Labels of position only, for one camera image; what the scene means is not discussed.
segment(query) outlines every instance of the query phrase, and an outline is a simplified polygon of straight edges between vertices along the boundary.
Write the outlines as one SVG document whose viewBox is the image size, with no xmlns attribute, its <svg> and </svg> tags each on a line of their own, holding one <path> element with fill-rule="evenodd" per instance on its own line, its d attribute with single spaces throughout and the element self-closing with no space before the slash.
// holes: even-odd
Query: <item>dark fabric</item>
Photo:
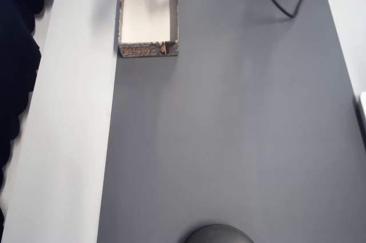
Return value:
<svg viewBox="0 0 366 243">
<path fill-rule="evenodd" d="M 31 33 L 34 15 L 43 10 L 44 0 L 0 0 L 0 6 L 0 167 L 4 167 L 10 158 L 10 141 L 20 131 L 19 115 L 27 107 L 37 77 L 41 53 Z"/>
</svg>

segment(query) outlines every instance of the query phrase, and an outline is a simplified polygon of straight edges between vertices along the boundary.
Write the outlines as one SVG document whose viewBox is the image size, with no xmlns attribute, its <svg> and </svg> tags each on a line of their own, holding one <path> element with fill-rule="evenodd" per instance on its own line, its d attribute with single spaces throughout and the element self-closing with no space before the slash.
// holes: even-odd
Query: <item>desk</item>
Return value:
<svg viewBox="0 0 366 243">
<path fill-rule="evenodd" d="M 366 65 L 365 2 L 329 1 L 358 94 L 366 89 L 359 76 Z M 117 2 L 54 2 L 5 243 L 96 242 L 117 59 Z"/>
</svg>

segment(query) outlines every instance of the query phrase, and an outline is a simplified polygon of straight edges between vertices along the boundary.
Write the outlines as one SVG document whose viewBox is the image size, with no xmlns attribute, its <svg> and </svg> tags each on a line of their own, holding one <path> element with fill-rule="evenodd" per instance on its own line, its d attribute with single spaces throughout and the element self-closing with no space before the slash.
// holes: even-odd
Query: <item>gray desk mat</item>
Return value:
<svg viewBox="0 0 366 243">
<path fill-rule="evenodd" d="M 293 7 L 297 0 L 279 0 Z M 98 243 L 366 242 L 366 153 L 327 0 L 178 0 L 180 55 L 119 59 Z"/>
</svg>

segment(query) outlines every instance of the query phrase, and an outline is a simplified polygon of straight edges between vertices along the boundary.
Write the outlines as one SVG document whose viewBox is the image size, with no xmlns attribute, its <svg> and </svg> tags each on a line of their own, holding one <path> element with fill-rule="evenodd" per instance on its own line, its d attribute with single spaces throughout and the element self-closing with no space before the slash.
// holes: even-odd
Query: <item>computer mouse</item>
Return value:
<svg viewBox="0 0 366 243">
<path fill-rule="evenodd" d="M 213 224 L 195 230 L 185 243 L 254 243 L 244 232 L 229 225 Z"/>
</svg>

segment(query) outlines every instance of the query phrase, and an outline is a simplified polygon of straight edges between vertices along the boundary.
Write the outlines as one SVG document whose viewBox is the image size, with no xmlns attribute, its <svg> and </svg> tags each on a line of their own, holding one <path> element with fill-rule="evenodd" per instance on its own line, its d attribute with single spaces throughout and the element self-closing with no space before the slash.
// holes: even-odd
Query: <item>cardboard box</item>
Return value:
<svg viewBox="0 0 366 243">
<path fill-rule="evenodd" d="M 122 57 L 178 55 L 178 0 L 121 0 Z"/>
</svg>

